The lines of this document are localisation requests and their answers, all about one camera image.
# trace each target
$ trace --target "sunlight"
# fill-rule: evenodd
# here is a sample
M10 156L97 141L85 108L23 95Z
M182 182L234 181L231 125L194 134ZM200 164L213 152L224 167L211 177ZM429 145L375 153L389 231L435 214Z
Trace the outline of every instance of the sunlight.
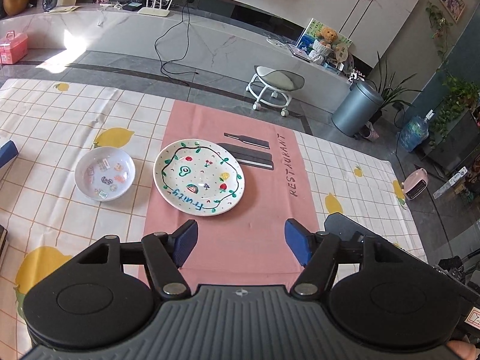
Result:
M65 30L64 32L63 44L65 45L66 50L47 59L42 64L39 64L37 68L46 69L50 73L61 73L67 68L68 64L75 61L86 51L85 40L79 37L74 37L68 30Z

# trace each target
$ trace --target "blue gripper pad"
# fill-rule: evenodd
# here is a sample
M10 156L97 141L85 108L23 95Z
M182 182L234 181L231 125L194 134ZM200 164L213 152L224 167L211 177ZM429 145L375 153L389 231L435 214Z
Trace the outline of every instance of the blue gripper pad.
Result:
M175 232L172 235L174 238L172 260L177 266L181 268L191 251L194 249L198 240L198 225L195 221L186 229L181 229L180 232Z
M285 241L301 266L306 266L313 256L311 246L314 235L294 219L285 221Z
M12 140L9 140L0 148L0 168L14 159L16 156L18 156L17 147Z

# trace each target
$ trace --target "white stool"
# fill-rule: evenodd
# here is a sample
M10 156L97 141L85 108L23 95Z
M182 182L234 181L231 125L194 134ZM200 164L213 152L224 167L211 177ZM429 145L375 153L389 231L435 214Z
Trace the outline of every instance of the white stool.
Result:
M305 84L305 79L302 76L287 70L275 70L264 66L255 66L255 72L256 73L253 75L247 87L245 88L246 91L250 92L256 98L253 109L260 109L260 103L264 103L270 105L271 107L281 108L282 111L280 114L282 116L287 116L289 114L287 107L292 101L292 95L290 92L302 88ZM251 88L251 84L253 84L257 79L264 85L259 94L256 94ZM267 100L262 99L262 96L267 89L273 91L271 97L276 98L279 93L285 97L285 104L272 104L267 102Z

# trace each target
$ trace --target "hand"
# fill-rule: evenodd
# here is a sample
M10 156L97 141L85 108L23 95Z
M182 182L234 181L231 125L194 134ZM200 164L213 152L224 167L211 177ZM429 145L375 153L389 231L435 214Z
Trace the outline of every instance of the hand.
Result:
M479 350L468 342L450 341L447 346L462 360L477 360L479 355Z

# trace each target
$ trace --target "gray trash can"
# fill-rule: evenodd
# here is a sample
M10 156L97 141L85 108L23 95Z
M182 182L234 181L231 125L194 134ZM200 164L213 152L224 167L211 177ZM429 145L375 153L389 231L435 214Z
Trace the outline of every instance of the gray trash can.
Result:
M383 103L383 98L366 81L358 81L332 115L332 122L345 135L353 137Z

